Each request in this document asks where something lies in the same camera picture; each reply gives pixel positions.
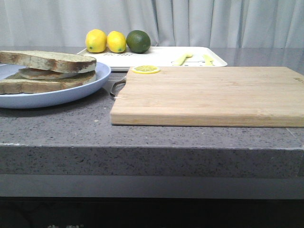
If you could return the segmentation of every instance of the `green lime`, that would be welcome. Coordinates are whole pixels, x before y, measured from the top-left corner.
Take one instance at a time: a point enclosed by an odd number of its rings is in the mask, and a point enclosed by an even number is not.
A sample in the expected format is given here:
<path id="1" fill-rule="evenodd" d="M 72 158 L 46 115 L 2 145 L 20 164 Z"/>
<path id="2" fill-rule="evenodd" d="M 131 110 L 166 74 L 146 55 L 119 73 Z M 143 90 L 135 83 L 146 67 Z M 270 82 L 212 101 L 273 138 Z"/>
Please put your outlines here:
<path id="1" fill-rule="evenodd" d="M 150 37 L 141 30 L 131 31 L 127 36 L 126 42 L 129 49 L 135 53 L 145 53 L 151 46 Z"/>

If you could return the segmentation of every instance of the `plate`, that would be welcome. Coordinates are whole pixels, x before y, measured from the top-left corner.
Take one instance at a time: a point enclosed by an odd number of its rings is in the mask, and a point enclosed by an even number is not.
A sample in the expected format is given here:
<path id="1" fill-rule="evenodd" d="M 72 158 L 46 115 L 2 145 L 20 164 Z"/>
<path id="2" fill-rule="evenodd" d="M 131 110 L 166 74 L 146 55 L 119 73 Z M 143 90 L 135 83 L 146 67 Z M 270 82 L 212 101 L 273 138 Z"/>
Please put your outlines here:
<path id="1" fill-rule="evenodd" d="M 21 68 L 24 66 L 0 65 L 0 80 Z M 100 62 L 97 62 L 95 71 L 97 80 L 86 85 L 39 94 L 0 95 L 0 108 L 42 108 L 78 100 L 99 90 L 111 73 L 110 67 Z"/>
<path id="2" fill-rule="evenodd" d="M 193 56 L 185 60 L 183 67 L 224 67 L 227 65 L 223 59 L 207 47 L 150 47 L 143 54 L 131 52 L 129 48 L 123 53 L 113 53 L 109 49 L 102 53 L 90 53 L 84 49 L 78 54 L 94 57 L 97 61 L 110 66 L 112 71 L 128 71 L 130 67 L 140 65 L 171 67 L 173 61 L 185 53 L 191 53 Z M 204 56 L 211 59 L 212 64 L 207 64 Z"/>

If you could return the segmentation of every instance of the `wooden cutting board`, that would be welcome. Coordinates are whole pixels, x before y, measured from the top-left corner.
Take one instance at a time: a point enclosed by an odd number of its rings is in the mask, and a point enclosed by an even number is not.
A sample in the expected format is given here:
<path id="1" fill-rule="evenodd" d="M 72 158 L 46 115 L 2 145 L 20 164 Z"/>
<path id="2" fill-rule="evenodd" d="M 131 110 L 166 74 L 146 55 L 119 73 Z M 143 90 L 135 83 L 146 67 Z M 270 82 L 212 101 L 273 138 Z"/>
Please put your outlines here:
<path id="1" fill-rule="evenodd" d="M 304 76 L 287 67 L 129 70 L 112 124 L 304 127 Z"/>

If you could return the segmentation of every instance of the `round plate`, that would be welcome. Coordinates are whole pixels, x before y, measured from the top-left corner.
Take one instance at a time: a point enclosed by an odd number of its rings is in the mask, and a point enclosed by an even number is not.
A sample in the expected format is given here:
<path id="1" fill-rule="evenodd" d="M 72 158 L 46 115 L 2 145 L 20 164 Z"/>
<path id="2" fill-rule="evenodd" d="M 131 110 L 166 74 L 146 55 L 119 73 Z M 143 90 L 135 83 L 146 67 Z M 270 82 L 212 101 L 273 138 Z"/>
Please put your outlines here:
<path id="1" fill-rule="evenodd" d="M 20 68 L 24 66 L 1 65 L 0 80 L 13 75 Z M 40 94 L 0 95 L 0 108 L 41 108 L 78 100 L 99 90 L 111 73 L 110 67 L 100 62 L 97 62 L 95 71 L 97 80 L 86 85 Z"/>

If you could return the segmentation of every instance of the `bread slice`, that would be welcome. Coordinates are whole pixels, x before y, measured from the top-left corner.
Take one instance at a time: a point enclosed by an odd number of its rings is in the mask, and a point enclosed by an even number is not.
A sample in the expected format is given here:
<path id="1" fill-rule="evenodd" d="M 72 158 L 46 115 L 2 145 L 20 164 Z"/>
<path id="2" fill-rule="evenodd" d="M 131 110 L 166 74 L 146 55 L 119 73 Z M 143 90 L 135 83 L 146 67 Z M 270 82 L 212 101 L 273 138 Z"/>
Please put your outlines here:
<path id="1" fill-rule="evenodd" d="M 95 71 L 78 74 L 74 77 L 54 80 L 31 80 L 15 73 L 0 80 L 0 94 L 37 94 L 82 86 L 96 80 Z"/>
<path id="2" fill-rule="evenodd" d="M 49 51 L 0 51 L 0 63 L 62 73 L 85 73 L 96 68 L 94 57 Z"/>
<path id="3" fill-rule="evenodd" d="M 78 73 L 61 73 L 52 70 L 40 70 L 34 68 L 22 68 L 19 69 L 19 74 L 21 77 L 27 79 L 43 79 L 43 80 L 50 80 L 50 79 L 62 79 L 73 77 Z"/>

